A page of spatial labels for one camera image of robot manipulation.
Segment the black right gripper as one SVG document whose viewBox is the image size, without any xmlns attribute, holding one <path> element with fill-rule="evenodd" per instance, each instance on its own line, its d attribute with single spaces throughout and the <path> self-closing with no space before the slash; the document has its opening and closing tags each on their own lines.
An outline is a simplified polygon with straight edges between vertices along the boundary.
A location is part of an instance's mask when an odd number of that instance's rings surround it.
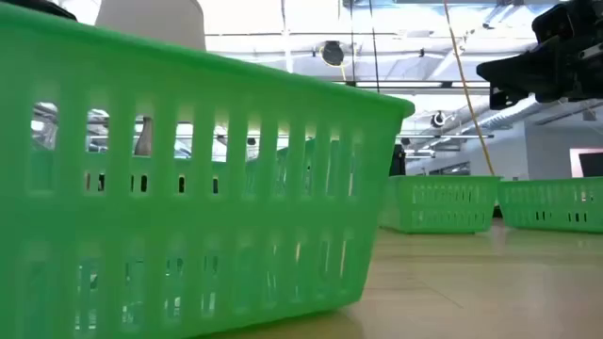
<svg viewBox="0 0 603 339">
<path fill-rule="evenodd" d="M 554 35 L 538 39 L 535 52 L 482 62 L 477 74 L 490 83 L 489 107 L 502 110 L 530 96 L 521 90 L 537 90 L 538 54 L 543 54 L 545 83 L 535 92 L 539 103 L 565 98 L 569 102 L 603 100 L 603 38 Z"/>
</svg>

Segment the green slotted plastic basket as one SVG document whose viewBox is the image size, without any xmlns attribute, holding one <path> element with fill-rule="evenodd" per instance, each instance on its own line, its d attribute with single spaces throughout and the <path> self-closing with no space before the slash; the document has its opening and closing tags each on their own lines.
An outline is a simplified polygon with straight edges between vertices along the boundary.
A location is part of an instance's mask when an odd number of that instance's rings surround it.
<svg viewBox="0 0 603 339">
<path fill-rule="evenodd" d="M 603 234 L 603 177 L 505 181 L 497 200 L 516 229 Z"/>
<path fill-rule="evenodd" d="M 497 176 L 392 176 L 378 225 L 403 234 L 475 234 L 491 227 Z"/>
</svg>

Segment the large green plastic basket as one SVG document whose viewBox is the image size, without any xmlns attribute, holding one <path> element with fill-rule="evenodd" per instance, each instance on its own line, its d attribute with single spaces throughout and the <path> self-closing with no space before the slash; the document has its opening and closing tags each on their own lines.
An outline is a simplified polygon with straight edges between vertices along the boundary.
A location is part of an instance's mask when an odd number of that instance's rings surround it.
<svg viewBox="0 0 603 339">
<path fill-rule="evenodd" d="M 414 109 L 0 4 L 0 339 L 185 339 L 354 303 Z"/>
</svg>

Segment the beige round pillar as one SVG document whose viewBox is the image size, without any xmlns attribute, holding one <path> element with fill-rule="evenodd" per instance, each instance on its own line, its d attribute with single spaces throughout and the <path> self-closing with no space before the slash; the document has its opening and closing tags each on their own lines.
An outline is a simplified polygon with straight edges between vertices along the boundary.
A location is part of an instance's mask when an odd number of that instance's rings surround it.
<svg viewBox="0 0 603 339">
<path fill-rule="evenodd" d="M 147 40 L 205 51 L 198 0 L 102 0 L 95 26 Z"/>
</svg>

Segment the silver ventilation duct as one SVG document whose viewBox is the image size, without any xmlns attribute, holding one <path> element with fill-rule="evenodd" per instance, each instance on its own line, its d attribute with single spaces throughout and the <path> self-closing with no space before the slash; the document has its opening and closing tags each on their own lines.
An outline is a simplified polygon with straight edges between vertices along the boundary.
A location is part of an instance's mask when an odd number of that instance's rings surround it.
<svg viewBox="0 0 603 339">
<path fill-rule="evenodd" d="M 484 130 L 498 130 L 515 122 L 550 110 L 556 111 L 566 108 L 595 108 L 603 105 L 603 99 L 589 99 L 585 101 L 569 102 L 566 99 L 550 103 L 538 103 L 534 96 L 521 100 L 518 104 L 499 111 L 488 111 L 478 117 L 478 126 Z"/>
</svg>

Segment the dark wall monitor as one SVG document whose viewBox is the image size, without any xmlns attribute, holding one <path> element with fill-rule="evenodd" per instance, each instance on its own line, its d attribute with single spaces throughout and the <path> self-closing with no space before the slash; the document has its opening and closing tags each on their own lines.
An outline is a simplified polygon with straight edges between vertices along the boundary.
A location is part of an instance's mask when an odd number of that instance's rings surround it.
<svg viewBox="0 0 603 339">
<path fill-rule="evenodd" d="M 573 178 L 603 177 L 603 148 L 571 149 L 570 165 Z"/>
</svg>

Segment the black upright post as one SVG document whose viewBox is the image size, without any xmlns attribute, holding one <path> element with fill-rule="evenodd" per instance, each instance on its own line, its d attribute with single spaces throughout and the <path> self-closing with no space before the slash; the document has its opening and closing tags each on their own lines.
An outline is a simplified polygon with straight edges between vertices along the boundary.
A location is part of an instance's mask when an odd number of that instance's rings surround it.
<svg viewBox="0 0 603 339">
<path fill-rule="evenodd" d="M 401 144 L 396 144 L 392 155 L 389 175 L 399 176 L 406 174 L 406 153 Z"/>
</svg>

